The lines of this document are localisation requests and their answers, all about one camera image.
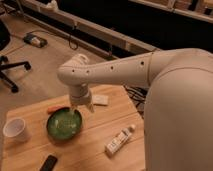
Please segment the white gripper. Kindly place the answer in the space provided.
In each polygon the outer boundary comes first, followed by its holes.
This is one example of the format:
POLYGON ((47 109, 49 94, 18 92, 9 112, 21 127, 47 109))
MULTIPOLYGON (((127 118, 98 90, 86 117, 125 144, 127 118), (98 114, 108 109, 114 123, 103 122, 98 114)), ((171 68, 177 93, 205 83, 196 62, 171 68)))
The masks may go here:
POLYGON ((72 85, 68 87, 69 89, 69 98, 71 102, 70 111, 75 113, 77 106, 86 105, 87 109, 94 113, 94 106, 91 102, 92 96, 91 91, 87 84, 82 85, 72 85))

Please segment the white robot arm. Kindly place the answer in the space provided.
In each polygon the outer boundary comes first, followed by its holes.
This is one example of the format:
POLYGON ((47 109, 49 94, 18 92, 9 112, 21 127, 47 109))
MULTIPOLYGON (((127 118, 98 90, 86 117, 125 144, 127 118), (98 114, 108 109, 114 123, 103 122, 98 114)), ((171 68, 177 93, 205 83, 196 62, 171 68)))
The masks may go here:
POLYGON ((91 102, 90 83, 147 89, 146 171, 213 171, 213 53, 161 50, 97 64, 78 54, 58 78, 73 106, 91 102))

